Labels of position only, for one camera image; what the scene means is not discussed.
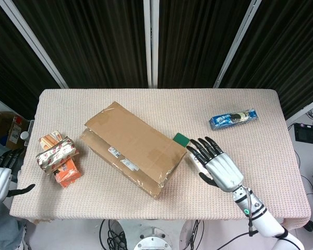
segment floor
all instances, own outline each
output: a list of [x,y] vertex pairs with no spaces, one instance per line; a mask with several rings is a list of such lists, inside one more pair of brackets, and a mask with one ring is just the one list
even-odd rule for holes
[[[306,116],[302,116],[296,122],[312,124]],[[313,144],[295,142],[293,128],[290,129],[290,136],[293,145],[300,157],[300,172],[306,176],[313,184]],[[311,188],[307,180],[303,180],[307,193],[311,193]],[[308,196],[313,221],[313,195]],[[78,249],[101,249],[99,242],[99,228],[101,220],[56,220],[51,223],[41,222],[37,226],[28,225],[27,241],[32,250],[78,250]],[[202,224],[198,230],[200,238]],[[247,232],[247,220],[241,221],[205,221],[203,240],[199,249],[217,249],[233,237]],[[305,249],[313,247],[313,232],[307,232],[300,228],[291,232],[297,236],[305,246]],[[102,238],[106,241],[106,231],[102,233]],[[180,239],[180,247],[184,247],[185,235]],[[240,237],[223,249],[271,249],[275,239],[263,238],[259,234],[252,238],[248,236]]]

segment robot finger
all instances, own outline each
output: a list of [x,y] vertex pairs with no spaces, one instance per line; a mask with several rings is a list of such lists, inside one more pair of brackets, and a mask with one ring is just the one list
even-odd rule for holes
[[207,143],[205,140],[203,140],[202,138],[198,138],[198,141],[203,144],[203,146],[207,149],[207,151],[209,152],[209,154],[212,156],[212,158],[215,158],[217,156],[217,153],[215,152],[215,150],[211,147],[211,145],[209,143]]
[[199,162],[205,167],[208,162],[196,149],[193,147],[187,146],[187,149],[193,153],[193,155],[199,160]]
[[211,144],[212,148],[214,148],[214,150],[216,151],[218,155],[221,155],[223,153],[223,151],[220,149],[220,147],[217,145],[217,143],[213,139],[205,136],[205,140],[207,140]]
[[203,148],[202,145],[200,145],[199,142],[191,139],[190,140],[191,143],[193,143],[193,145],[196,146],[196,148],[198,149],[198,151],[202,154],[202,156],[207,160],[207,161],[210,161],[212,159],[212,155],[210,155],[206,150],[205,148]]

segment electronic device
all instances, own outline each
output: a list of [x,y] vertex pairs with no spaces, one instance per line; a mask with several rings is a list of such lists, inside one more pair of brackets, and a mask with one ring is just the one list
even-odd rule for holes
[[313,125],[295,123],[294,133],[296,141],[313,144]]

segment orange snack box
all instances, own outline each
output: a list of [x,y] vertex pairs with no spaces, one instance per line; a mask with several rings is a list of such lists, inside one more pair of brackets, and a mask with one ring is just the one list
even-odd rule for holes
[[[54,131],[39,139],[39,142],[44,150],[56,145],[63,138],[58,131]],[[81,173],[75,166],[72,159],[69,159],[62,164],[56,171],[54,171],[56,181],[64,188],[74,183],[76,179],[81,177]]]

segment textured tablecloth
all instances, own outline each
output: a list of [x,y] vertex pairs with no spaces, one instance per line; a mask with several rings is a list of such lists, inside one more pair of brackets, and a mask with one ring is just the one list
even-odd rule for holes
[[[240,219],[243,213],[230,193],[205,184],[187,158],[178,166],[160,198],[154,200],[104,162],[79,139],[84,123],[117,101],[169,138],[213,138],[238,165],[244,184],[289,229],[310,218],[310,207],[277,93],[250,89],[91,89],[46,90],[35,123],[18,188],[35,188],[16,196],[11,215],[34,219]],[[259,120],[212,131],[209,119],[254,108]],[[64,189],[37,165],[38,138],[58,130],[72,138],[81,154],[83,176]]]

